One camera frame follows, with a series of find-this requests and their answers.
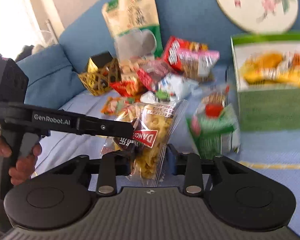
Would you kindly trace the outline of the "orange green snack packet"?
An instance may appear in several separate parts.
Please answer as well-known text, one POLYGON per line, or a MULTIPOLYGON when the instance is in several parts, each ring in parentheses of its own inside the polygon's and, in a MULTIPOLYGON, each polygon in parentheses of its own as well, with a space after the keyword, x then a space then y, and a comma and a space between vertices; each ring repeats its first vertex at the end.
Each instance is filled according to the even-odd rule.
POLYGON ((104 115, 117 115, 124 108, 140 101, 140 96, 133 97, 108 97, 106 103, 101 109, 101 113, 104 115))

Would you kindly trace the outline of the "green white snack packet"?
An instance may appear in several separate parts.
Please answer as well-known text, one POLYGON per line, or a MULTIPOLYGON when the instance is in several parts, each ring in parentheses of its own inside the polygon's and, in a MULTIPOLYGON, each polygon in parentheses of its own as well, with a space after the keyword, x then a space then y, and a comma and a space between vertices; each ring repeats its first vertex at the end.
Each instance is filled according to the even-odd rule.
POLYGON ((203 90, 203 98, 191 117, 186 118, 195 152, 202 159, 240 149, 239 122, 228 103, 230 86, 219 85, 203 90))

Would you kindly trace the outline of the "clear yellow twists snack packet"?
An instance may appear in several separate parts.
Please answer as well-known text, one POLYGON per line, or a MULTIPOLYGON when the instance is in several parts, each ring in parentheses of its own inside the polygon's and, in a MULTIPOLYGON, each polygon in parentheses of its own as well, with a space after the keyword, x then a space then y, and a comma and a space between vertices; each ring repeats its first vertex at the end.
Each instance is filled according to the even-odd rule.
POLYGON ((155 187, 161 177, 167 143, 183 117, 186 100, 141 103, 123 108, 116 121, 125 121, 134 128, 131 139, 107 137, 101 154, 127 151, 131 154, 130 180, 140 180, 145 186, 155 187))

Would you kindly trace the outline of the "red orange snack bag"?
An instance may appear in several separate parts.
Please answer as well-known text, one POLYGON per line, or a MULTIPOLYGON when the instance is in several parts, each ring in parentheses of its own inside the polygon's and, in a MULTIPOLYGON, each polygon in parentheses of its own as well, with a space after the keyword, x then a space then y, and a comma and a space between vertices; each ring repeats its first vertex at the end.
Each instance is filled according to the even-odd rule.
POLYGON ((121 96, 137 96, 147 91, 137 74, 127 74, 121 77, 121 81, 112 82, 110 87, 121 96))

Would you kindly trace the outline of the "white blue snack packet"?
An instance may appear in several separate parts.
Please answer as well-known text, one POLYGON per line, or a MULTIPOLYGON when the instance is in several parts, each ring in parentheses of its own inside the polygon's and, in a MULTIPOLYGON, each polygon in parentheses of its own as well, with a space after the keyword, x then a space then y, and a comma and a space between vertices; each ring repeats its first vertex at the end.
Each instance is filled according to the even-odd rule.
POLYGON ((199 82, 196 80, 170 73, 155 84, 152 90, 142 94, 140 101, 143 103, 159 103, 183 100, 198 86, 199 82))

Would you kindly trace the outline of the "dark red striped snack packet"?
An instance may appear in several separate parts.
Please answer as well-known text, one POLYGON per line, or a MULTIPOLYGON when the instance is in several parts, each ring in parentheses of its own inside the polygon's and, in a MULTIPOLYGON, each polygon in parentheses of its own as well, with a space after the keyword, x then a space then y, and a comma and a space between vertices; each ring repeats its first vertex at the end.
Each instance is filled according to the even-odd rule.
POLYGON ((140 64, 136 72, 141 83, 150 91, 156 91, 157 84, 169 73, 177 72, 164 60, 152 60, 140 64))

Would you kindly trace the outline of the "pink snack packet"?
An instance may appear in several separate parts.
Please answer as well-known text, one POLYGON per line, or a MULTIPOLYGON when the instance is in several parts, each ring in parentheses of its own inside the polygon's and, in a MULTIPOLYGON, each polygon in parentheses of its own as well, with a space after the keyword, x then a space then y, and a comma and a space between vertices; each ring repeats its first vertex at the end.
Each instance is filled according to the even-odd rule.
POLYGON ((219 60, 215 50, 199 52, 180 52, 179 59, 183 67, 183 76, 198 82, 213 81, 212 68, 219 60))

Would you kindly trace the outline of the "red chips snack bag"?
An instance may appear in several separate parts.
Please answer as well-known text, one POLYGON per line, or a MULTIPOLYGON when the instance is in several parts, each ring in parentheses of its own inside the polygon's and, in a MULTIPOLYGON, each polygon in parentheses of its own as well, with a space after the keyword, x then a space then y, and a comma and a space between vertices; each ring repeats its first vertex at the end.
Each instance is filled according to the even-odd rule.
POLYGON ((207 50, 207 44, 170 36, 161 58, 165 62, 167 62, 174 70, 182 72, 183 67, 181 66, 181 62, 178 56, 180 52, 199 52, 207 50))

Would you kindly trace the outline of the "woven gold wicker basket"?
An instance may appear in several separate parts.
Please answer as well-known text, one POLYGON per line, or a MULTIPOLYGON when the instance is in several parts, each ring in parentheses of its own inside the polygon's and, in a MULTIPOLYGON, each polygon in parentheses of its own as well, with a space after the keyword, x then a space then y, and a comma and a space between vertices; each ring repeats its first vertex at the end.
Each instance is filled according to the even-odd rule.
POLYGON ((91 94, 102 95, 111 90, 111 83, 121 81, 118 60, 114 58, 103 67, 98 67, 90 58, 87 62, 87 71, 78 74, 78 77, 91 94))

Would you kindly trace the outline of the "blue throw pillow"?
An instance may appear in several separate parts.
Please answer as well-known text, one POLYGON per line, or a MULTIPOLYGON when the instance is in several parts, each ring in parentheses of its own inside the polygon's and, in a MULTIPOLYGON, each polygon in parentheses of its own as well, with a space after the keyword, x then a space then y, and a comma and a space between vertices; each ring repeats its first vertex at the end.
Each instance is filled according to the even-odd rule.
POLYGON ((50 46, 17 62, 29 78, 27 105, 59 109, 84 90, 61 45, 50 46))

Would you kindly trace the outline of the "black gold box in basket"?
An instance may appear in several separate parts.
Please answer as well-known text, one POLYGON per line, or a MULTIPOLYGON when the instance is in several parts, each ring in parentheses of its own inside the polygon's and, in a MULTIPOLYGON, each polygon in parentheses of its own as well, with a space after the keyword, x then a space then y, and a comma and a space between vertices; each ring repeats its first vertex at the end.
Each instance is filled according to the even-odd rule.
POLYGON ((113 59, 110 52, 106 51, 97 55, 89 57, 89 60, 86 65, 86 71, 93 73, 103 68, 106 64, 111 62, 113 59))

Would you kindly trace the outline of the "large beige green snack bag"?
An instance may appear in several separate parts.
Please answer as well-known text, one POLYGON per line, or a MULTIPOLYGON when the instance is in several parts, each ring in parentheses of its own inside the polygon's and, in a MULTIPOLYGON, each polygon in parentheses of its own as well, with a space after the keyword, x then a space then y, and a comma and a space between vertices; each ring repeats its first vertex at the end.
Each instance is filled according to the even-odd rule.
POLYGON ((102 15, 120 61, 162 55, 155 0, 111 0, 103 5, 102 15))

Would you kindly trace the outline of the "green white cardboard box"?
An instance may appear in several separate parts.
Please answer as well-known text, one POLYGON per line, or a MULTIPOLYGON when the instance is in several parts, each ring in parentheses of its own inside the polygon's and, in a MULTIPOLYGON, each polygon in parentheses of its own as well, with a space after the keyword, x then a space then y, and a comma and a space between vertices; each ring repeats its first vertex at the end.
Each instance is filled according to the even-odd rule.
POLYGON ((269 51, 300 53, 300 31, 236 35, 231 38, 231 48, 241 130, 300 129, 300 88, 282 83, 249 85, 239 73, 251 55, 269 51))

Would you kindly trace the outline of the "yellow snack packet in box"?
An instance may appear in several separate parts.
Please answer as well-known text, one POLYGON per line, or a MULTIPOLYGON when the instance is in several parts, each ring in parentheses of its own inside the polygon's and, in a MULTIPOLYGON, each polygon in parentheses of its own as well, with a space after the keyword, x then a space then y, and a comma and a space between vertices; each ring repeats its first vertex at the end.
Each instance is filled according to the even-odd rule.
POLYGON ((300 88, 300 53, 269 51, 251 55, 239 73, 249 85, 282 83, 300 88))

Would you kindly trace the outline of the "round floral fan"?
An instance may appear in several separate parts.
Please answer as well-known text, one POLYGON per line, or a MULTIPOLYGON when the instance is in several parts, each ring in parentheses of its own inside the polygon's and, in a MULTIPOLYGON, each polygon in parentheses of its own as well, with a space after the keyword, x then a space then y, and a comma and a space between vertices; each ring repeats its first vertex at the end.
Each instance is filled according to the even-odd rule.
POLYGON ((255 34, 282 33, 295 23, 298 0, 216 0, 241 29, 255 34))

